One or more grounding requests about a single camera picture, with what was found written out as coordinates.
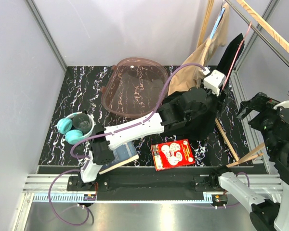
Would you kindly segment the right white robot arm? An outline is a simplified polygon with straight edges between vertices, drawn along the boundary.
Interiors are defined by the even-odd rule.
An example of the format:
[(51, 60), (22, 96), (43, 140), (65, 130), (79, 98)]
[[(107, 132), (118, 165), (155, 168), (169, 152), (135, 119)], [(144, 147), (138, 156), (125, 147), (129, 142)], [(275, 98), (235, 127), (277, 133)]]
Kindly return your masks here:
[(262, 135), (260, 149), (265, 149), (268, 158), (265, 169), (268, 175), (277, 173), (282, 186), (281, 201), (257, 194), (226, 166), (212, 172), (209, 185), (215, 191), (231, 193), (248, 211), (256, 230), (289, 231), (289, 99), (279, 102), (259, 92), (240, 103), (237, 117), (244, 119), (252, 111), (257, 115), (248, 125)]

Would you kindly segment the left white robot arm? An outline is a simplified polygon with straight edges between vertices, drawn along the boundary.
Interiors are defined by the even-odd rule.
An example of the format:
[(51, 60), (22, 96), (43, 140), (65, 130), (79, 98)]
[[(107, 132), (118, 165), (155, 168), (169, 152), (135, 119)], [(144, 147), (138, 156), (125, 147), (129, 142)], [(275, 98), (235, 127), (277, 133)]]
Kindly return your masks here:
[(102, 166), (115, 159), (114, 150), (138, 138), (162, 134), (205, 139), (214, 125), (220, 96), (219, 88), (192, 87), (166, 97), (157, 110), (139, 119), (106, 128), (94, 126), (97, 133), (88, 138), (92, 151), (80, 169), (78, 186), (90, 190)]

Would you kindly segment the pink wire hanger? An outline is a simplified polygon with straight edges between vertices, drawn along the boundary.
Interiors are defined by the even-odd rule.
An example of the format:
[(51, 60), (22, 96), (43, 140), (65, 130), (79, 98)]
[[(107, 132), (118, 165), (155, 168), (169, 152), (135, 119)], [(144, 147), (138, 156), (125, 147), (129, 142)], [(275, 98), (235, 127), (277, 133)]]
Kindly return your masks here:
[(249, 30), (250, 30), (250, 28), (251, 28), (251, 25), (252, 25), (252, 22), (250, 22), (250, 24), (249, 24), (249, 26), (248, 26), (248, 29), (247, 29), (247, 31), (246, 31), (246, 33), (245, 33), (242, 41), (240, 42), (240, 44), (239, 44), (239, 46), (238, 46), (238, 48), (237, 48), (237, 50), (236, 50), (236, 53), (235, 53), (234, 58), (233, 58), (233, 60), (232, 60), (231, 66), (230, 66), (229, 71), (228, 71), (228, 74), (227, 74), (227, 76), (226, 76), (225, 82), (223, 83), (222, 91), (224, 90), (224, 88), (225, 88), (226, 85), (227, 85), (227, 82), (228, 82), (228, 80), (229, 80), (229, 78), (230, 78), (230, 74), (231, 74), (232, 69), (233, 69), (233, 67), (234, 67), (234, 64), (235, 64), (237, 55), (238, 55), (238, 53), (239, 53), (239, 51), (240, 51), (240, 49), (241, 49), (242, 44), (243, 44), (244, 41), (245, 41), (245, 38), (246, 38), (247, 34), (249, 33)]

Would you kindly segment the black t shirt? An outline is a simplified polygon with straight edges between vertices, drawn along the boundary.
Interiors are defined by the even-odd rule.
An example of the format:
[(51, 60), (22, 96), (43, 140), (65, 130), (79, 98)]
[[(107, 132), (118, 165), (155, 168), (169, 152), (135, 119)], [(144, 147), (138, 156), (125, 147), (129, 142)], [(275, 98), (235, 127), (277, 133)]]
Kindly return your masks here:
[(218, 96), (203, 84), (202, 79), (199, 87), (175, 91), (163, 100), (158, 109), (164, 126), (163, 136), (202, 141), (214, 131), (217, 113), (227, 105), (229, 81), (224, 88), (219, 87)]

